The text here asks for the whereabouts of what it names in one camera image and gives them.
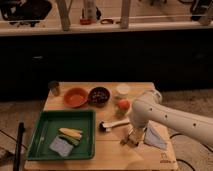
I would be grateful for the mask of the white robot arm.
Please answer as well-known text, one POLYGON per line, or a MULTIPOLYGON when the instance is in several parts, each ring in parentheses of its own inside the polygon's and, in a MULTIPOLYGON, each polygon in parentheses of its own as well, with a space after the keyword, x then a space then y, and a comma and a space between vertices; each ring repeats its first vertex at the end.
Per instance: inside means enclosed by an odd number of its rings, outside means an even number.
POLYGON ((213 118, 172 109, 161 104, 162 95, 156 89, 146 90, 132 102, 130 123, 144 128, 154 121, 213 147, 213 118))

